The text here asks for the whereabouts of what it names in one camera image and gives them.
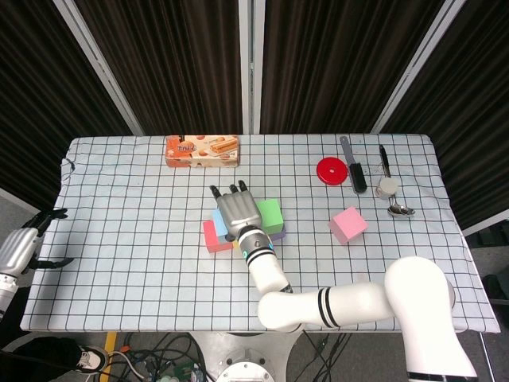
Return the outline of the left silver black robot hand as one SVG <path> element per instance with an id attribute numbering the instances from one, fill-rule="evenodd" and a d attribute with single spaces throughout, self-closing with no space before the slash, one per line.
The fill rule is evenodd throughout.
<path id="1" fill-rule="evenodd" d="M 39 212 L 19 229 L 12 231 L 1 246 L 1 274 L 17 278 L 29 269 L 58 269 L 70 264 L 73 258 L 57 262 L 39 260 L 35 252 L 52 221 L 66 219 L 67 211 L 57 209 Z"/>

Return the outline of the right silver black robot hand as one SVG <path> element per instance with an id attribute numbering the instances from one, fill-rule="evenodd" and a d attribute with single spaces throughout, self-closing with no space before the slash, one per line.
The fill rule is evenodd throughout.
<path id="1" fill-rule="evenodd" d="M 215 185 L 210 185 L 209 189 L 227 229 L 227 241 L 236 240 L 240 231 L 247 226 L 262 227 L 262 214 L 243 180 L 239 180 L 239 185 L 231 184 L 230 193 L 221 194 Z"/>

